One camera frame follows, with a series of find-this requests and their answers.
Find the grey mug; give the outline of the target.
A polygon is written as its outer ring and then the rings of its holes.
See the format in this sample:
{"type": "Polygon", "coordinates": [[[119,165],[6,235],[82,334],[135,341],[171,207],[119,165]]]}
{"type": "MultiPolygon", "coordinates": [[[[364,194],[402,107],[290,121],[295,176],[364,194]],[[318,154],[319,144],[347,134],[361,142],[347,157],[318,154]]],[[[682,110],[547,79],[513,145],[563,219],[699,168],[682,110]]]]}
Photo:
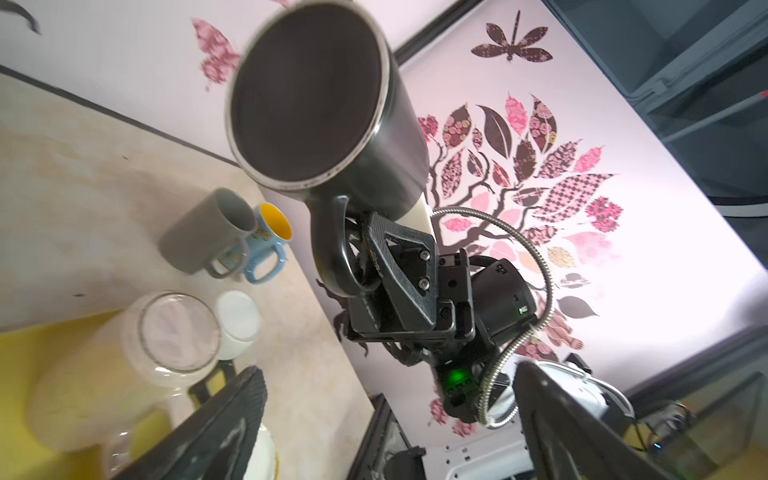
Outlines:
{"type": "Polygon", "coordinates": [[[256,227],[249,203],[232,190],[218,188],[166,230],[158,248],[167,263],[186,274],[204,270],[215,279],[223,279],[247,265],[247,238],[256,227]],[[239,250],[234,265],[219,271],[214,263],[234,248],[239,250]]]}

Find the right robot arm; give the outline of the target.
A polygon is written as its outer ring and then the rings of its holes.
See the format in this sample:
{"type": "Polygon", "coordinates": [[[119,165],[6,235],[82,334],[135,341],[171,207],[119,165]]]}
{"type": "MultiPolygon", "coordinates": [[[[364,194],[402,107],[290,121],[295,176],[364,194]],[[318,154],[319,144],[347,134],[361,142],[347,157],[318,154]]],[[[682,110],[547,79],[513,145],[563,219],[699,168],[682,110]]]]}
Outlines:
{"type": "Polygon", "coordinates": [[[439,254],[430,234],[374,212],[344,216],[333,242],[354,285],[344,334],[382,344],[404,366],[429,365],[448,416],[499,429],[520,412],[508,369],[513,356],[555,317],[552,272],[531,238],[510,224],[468,207],[436,213],[485,220],[517,241],[543,277],[544,303],[505,259],[439,254]]]}

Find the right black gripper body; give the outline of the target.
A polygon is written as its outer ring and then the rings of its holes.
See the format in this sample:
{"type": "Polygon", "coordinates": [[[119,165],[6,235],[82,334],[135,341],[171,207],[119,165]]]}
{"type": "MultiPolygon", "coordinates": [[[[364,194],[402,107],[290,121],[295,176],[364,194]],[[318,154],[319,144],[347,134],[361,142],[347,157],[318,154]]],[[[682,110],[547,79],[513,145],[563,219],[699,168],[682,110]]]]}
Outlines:
{"type": "Polygon", "coordinates": [[[436,256],[437,325],[432,332],[379,332],[365,297],[347,303],[345,336],[358,343],[393,343],[400,352],[456,354],[470,344],[481,352],[512,340],[537,320],[534,296],[507,259],[464,251],[436,256]]]}

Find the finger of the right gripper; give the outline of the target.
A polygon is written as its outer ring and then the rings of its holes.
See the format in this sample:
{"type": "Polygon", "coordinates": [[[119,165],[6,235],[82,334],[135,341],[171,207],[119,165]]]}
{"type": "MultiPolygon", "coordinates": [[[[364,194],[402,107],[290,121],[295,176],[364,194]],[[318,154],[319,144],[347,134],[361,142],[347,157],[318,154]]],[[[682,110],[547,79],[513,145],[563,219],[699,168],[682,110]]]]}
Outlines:
{"type": "Polygon", "coordinates": [[[437,325],[436,244],[432,235],[377,213],[362,234],[380,283],[365,297],[379,332],[432,332],[437,325]]]}

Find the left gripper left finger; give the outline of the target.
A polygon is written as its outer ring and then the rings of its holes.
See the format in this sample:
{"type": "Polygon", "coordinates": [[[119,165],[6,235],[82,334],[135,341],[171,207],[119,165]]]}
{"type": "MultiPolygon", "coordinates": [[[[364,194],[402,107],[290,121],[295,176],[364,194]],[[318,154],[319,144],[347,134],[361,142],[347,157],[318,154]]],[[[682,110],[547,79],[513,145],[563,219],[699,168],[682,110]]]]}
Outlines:
{"type": "Polygon", "coordinates": [[[268,398],[248,367],[116,479],[243,479],[268,398]]]}

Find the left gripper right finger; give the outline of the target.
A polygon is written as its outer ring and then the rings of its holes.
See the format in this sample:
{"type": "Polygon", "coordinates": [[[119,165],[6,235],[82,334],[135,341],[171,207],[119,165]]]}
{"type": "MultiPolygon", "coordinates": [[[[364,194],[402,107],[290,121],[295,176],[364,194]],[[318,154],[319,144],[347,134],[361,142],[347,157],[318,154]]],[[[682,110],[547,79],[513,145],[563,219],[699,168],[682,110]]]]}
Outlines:
{"type": "Polygon", "coordinates": [[[658,479],[599,418],[532,362],[516,369],[513,390],[537,479],[658,479]]]}

